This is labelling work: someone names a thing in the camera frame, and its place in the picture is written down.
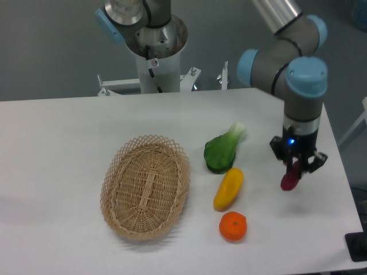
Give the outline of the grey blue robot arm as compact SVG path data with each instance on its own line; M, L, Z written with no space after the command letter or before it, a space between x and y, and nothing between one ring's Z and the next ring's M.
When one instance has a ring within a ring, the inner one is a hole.
M327 27L317 16L303 15L294 1L255 1L277 41L267 51L246 50L237 63L237 77L284 101L283 132L270 146L287 167L281 188L292 190L305 173L322 167L327 156L316 149L327 66L313 56ZM105 1L95 18L114 43L134 54L142 93L188 92L200 71L180 75L180 54L188 34L171 12L170 1Z

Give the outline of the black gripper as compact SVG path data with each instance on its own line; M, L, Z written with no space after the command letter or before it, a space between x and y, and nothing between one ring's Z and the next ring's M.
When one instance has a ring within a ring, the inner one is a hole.
M304 173L312 173L327 161L327 155L316 149L319 119L299 121L283 120L282 136L274 136L270 141L277 160L286 166L284 178L289 178L293 163L298 161L298 180Z

